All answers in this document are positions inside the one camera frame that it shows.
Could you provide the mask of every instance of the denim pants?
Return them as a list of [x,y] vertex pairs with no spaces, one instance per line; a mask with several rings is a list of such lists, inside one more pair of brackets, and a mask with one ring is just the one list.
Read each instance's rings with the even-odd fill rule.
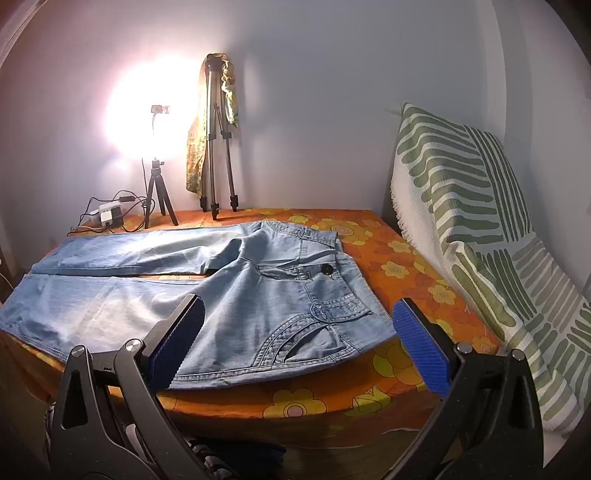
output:
[[0,309],[0,328],[65,361],[78,344],[100,352],[143,338],[189,293],[206,319],[175,389],[292,377],[395,335],[334,232],[267,221],[66,239]]

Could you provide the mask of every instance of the cloth hanging on tripod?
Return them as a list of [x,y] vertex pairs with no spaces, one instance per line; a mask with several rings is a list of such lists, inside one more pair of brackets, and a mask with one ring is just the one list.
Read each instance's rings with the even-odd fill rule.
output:
[[[220,85],[226,93],[225,115],[228,122],[238,128],[238,103],[236,101],[234,65],[225,53],[214,53],[222,60]],[[187,137],[187,190],[201,195],[201,175],[207,150],[207,57],[199,72],[199,107],[197,116],[189,129]]]

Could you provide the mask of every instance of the green and white blanket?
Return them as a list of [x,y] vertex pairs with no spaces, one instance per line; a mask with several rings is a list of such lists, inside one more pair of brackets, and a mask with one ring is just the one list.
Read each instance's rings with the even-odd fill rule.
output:
[[532,230],[499,141],[406,103],[392,200],[405,239],[527,356],[546,430],[591,400],[591,309]]

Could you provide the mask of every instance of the small black tripod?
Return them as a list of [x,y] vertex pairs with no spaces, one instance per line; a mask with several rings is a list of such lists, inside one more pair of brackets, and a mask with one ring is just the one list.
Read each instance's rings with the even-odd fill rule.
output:
[[[152,136],[154,137],[154,120],[156,115],[159,113],[168,113],[168,105],[152,105]],[[163,161],[160,161],[154,157],[152,160],[152,173],[150,175],[150,185],[148,186],[148,192],[146,194],[146,207],[145,207],[145,218],[144,228],[148,228],[150,225],[150,210],[152,206],[152,194],[154,193],[154,185],[156,185],[156,194],[158,195],[158,203],[160,204],[160,212],[162,215],[166,215],[166,208],[170,213],[170,219],[173,221],[175,226],[178,226],[177,216],[174,214],[173,205],[170,203],[170,197],[162,178],[162,170],[160,166],[164,165]]]
[[173,205],[170,203],[168,191],[162,178],[162,170],[160,165],[164,165],[164,162],[160,160],[152,160],[152,175],[150,176],[150,183],[148,185],[148,198],[146,199],[146,214],[144,219],[144,228],[148,228],[150,225],[150,208],[152,205],[152,194],[154,192],[154,185],[156,185],[156,194],[158,195],[158,202],[160,204],[160,212],[162,215],[166,215],[166,208],[170,213],[170,219],[173,221],[175,226],[178,225],[177,216],[174,214]]
[[[217,220],[220,204],[216,202],[216,186],[213,174],[213,141],[217,138],[217,127],[220,128],[222,138],[226,141],[226,168],[228,170],[228,183],[230,186],[230,206],[232,211],[238,209],[238,195],[234,192],[234,178],[232,177],[232,162],[230,160],[230,132],[226,117],[226,92],[222,90],[222,59],[215,55],[207,56],[207,159],[209,169],[209,193],[212,196],[212,219]],[[205,193],[205,175],[201,177],[201,209],[207,212],[207,196]]]

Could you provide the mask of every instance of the silver bolt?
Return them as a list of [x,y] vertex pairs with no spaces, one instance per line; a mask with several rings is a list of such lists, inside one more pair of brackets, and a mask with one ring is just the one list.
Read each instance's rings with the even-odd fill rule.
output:
[[138,340],[137,338],[134,338],[133,340],[130,340],[129,342],[127,342],[125,344],[125,349],[128,352],[135,352],[137,351],[137,349],[139,348],[139,346],[142,344],[141,340]]
[[523,353],[521,350],[518,350],[517,348],[515,350],[511,351],[511,356],[515,359],[515,360],[525,360],[525,353]]
[[467,342],[459,342],[456,345],[456,350],[460,353],[472,353],[472,345]]
[[72,349],[72,356],[80,356],[84,353],[84,345],[77,345]]

